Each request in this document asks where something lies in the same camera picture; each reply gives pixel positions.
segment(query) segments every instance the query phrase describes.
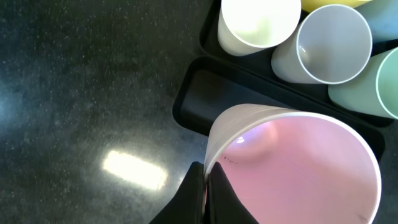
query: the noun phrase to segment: cup rim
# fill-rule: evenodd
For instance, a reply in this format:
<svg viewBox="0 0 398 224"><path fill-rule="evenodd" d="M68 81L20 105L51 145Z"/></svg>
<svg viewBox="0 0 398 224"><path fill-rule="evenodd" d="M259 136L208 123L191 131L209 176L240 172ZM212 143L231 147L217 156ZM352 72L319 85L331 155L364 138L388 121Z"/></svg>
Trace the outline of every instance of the cup rim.
<svg viewBox="0 0 398 224"><path fill-rule="evenodd" d="M393 112L391 112L384 104L383 100L381 99L381 95L380 95L380 89L379 89L379 80L380 80L380 73L381 73L381 69L383 67L383 65L385 64L385 62L389 59L389 57L392 54L398 54L398 47L396 47L395 49L392 49L387 56L384 57L383 61L381 62L378 70L377 70L377 75L376 75L376 95L377 98L381 104L381 106L383 107L383 109L393 118L398 119L398 114L394 114Z"/></svg>
<svg viewBox="0 0 398 224"><path fill-rule="evenodd" d="M226 24L228 30L234 35L234 37L237 38L240 42L242 42L242 43L244 43L244 44L246 44L246 45L248 45L248 46L250 46L250 47L254 47L254 48L257 48L257 49L266 49L266 48L269 48L269 47L275 47L275 46L277 46L277 45L279 45L279 44L285 42L285 41L294 33L294 30L297 28L297 26L295 26L295 27L291 30L289 36L287 36L284 40L282 40L282 41L280 41L280 42L277 42L277 43L275 43L275 44L273 44L273 45L252 44L252 43L250 43L250 42L248 42L248 41L242 39L240 36L238 36L238 35L235 33L235 31L233 31L232 29L230 29L230 26L228 25L228 21L224 18L224 15L223 15L223 6L226 4L225 2L226 2L226 1L221 1L220 16L223 17L223 20L224 20L224 22L225 22L225 24ZM301 1L299 1L298 9L297 9L297 10L301 12ZM299 24L300 16L301 16L301 13L299 13L299 14L298 14L298 17L296 18L296 21L297 21L296 24Z"/></svg>
<svg viewBox="0 0 398 224"><path fill-rule="evenodd" d="M347 130L350 134L352 134L362 145L362 147L365 149L367 152L372 165L374 167L374 173L376 176L376 185L377 185L377 192L376 192L376 201L374 205L374 209L372 212L372 215L368 221L368 223L372 223L374 221L374 218L376 217L376 213L379 209L380 206L380 201L381 201L381 172L380 172L380 167L377 162L376 156L372 152L372 149L370 146L367 144L367 142L362 138L360 134L358 134L353 128L345 124L344 122L337 120L335 118L332 118L330 116L324 115L324 114L318 114L318 113L311 113L311 112L304 112L304 111L290 111L290 112L282 112L280 114L275 114L272 116L265 116L262 118L257 119L256 121L253 121L252 123L248 123L243 129L232 135L225 143L218 149L218 151L215 153L214 157L210 159L210 162L208 163L208 167L205 167L205 182L208 180L208 174L211 172L214 164L216 163L217 159L220 157L220 155L227 149L227 147L235 141L239 136L244 134L245 132L249 131L252 128L255 128L256 126L259 126L260 124L264 124L268 121L273 121L276 119L281 119L281 118L288 118L288 117L309 117L309 118L318 118L322 119L325 121L332 122L341 128Z"/></svg>
<svg viewBox="0 0 398 224"><path fill-rule="evenodd" d="M362 21L366 24L366 27L367 27L367 30L368 30L368 34L369 34L369 36L370 36L371 39L370 39L370 42L369 42L369 46L370 46L370 48L369 48L369 53L368 53L369 56L368 56L368 59L367 59L366 63L364 63L364 65L362 66L362 68L361 68L360 70L358 70L358 72L357 72L355 75L353 75L353 76L351 76L351 77L349 77L349 78L347 78L347 79L345 79L345 80L343 80L343 81L339 81L339 82L328 82L328 81L324 81L324 80L319 79L319 78L316 77L315 75L312 75L312 73L310 73L310 72L307 70L307 68L304 66L304 63L302 62L302 59L301 59L300 54L299 54L299 36L300 36L301 31L302 31L303 25L305 24L305 22L307 21L307 19L308 19L313 13L316 13L317 11L319 11L319 10L321 10L321 9L323 9L323 8L326 8L326 7L336 7L336 6L338 6L338 7L345 7L345 8L347 8L347 9L350 9L351 11L354 11L355 13L357 13L357 15L358 15L358 16L362 19ZM298 27L298 31L297 31L297 34L296 34L296 35L297 35L297 38L296 38L296 40L295 40L295 51L296 51L296 54L297 54L297 57L298 57L298 61L300 62L301 67L304 69L304 71L305 71L305 73L306 73L307 75L309 75L309 76L310 76L311 78L313 78L314 80L316 80L316 81L318 81L318 82L320 82L320 83L323 83L323 84L327 84L327 85L337 85L337 84L342 84L342 83L345 83L345 82L348 82L348 81L354 79L355 77L357 77L357 76L365 69L366 65L369 63L369 60L370 60L370 57L371 57L371 54L372 54L373 37L372 37L371 28L369 27L368 22L367 22L366 19L362 16L362 14L359 13L357 10L355 10L354 8L349 7L349 6L345 6L345 5L343 5L343 4L329 4L329 5L326 5L326 6L319 7L318 9L312 11L312 12L301 22L301 24L300 24L299 27Z"/></svg>

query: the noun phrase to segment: black granite surface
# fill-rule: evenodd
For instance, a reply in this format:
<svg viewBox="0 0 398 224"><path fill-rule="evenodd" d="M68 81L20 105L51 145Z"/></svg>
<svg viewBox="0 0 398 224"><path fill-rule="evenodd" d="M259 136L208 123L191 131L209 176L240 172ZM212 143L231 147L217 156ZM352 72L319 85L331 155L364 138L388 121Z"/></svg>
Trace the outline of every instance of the black granite surface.
<svg viewBox="0 0 398 224"><path fill-rule="evenodd" d="M0 223L148 223L162 209L205 157L171 109L210 4L0 1ZM398 124L382 131L375 223L396 223ZM111 152L167 178L120 178Z"/></svg>

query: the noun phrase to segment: blue cup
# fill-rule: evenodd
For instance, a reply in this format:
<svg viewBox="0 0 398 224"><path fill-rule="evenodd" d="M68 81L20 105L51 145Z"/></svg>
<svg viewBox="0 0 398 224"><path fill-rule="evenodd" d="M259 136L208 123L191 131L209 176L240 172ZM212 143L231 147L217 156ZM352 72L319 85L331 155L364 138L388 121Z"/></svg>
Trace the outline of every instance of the blue cup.
<svg viewBox="0 0 398 224"><path fill-rule="evenodd" d="M398 0L373 0L356 10L368 22L373 43L398 39Z"/></svg>

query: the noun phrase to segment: pink cup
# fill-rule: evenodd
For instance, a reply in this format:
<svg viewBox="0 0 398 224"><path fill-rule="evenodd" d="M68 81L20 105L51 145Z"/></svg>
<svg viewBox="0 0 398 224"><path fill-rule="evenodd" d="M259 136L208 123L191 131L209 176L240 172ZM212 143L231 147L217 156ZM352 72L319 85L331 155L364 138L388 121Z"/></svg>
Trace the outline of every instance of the pink cup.
<svg viewBox="0 0 398 224"><path fill-rule="evenodd" d="M372 223L377 160L351 127L322 114L238 105L211 128L205 179L219 162L259 223Z"/></svg>

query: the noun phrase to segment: tray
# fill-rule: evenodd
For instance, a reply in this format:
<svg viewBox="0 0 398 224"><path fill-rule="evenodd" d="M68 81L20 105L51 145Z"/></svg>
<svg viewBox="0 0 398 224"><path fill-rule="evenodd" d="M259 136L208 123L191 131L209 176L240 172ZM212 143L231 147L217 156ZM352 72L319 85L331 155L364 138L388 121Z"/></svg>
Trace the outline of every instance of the tray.
<svg viewBox="0 0 398 224"><path fill-rule="evenodd" d="M362 135L378 160L384 152L384 137L374 126L298 95L279 82L255 76L212 57L203 56L190 64L173 105L173 117L184 128L208 136L214 120L224 110L242 103L332 116Z"/></svg>
<svg viewBox="0 0 398 224"><path fill-rule="evenodd" d="M394 122L393 119L382 118L378 116L357 113L349 111L333 104L328 96L327 85L312 85L312 84L297 84L288 83L276 77L271 67L272 53L276 47L263 50L244 57L235 57L226 53L218 43L217 30L218 30L218 16L220 12L221 1L214 0L210 7L209 14L206 18L205 24L200 32L200 46L204 53L214 56L219 60L231 63L233 66L251 72L254 75L266 78L268 80L279 82L284 88L294 91L296 94L307 97L320 104L328 104L340 111L345 111L353 116L361 119L369 124L377 127L385 127ZM307 12L302 11L300 21L308 15ZM381 43L373 46L373 55L379 54L386 50L398 47L398 41L389 43Z"/></svg>

